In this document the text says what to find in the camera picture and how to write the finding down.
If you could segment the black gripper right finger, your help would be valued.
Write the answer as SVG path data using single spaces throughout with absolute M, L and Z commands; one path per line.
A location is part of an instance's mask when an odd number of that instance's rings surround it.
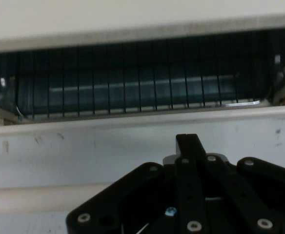
M 206 196 L 220 196 L 247 234 L 285 234 L 285 168 L 245 157 L 236 165 L 220 156 L 209 160 L 196 134 L 187 149 L 203 181 Z

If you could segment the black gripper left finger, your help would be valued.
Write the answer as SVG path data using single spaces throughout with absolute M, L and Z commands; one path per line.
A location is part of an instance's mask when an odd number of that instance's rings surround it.
M 207 233 L 196 134 L 177 135 L 173 164 L 144 163 L 89 199 L 66 218 L 70 234 Z

